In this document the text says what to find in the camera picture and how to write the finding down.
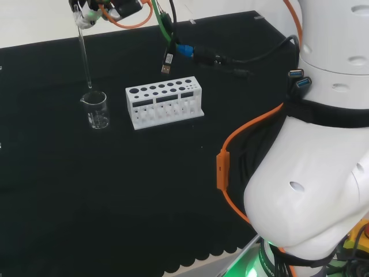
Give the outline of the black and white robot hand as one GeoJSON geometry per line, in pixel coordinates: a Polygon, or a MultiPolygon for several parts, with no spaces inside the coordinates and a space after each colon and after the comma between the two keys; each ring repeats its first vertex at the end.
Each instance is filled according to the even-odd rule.
{"type": "Polygon", "coordinates": [[[143,8],[141,1],[130,0],[69,0],[69,5],[75,23],[81,29],[91,28],[100,18],[108,21],[99,5],[103,5],[104,10],[116,22],[139,12],[143,8]]]}

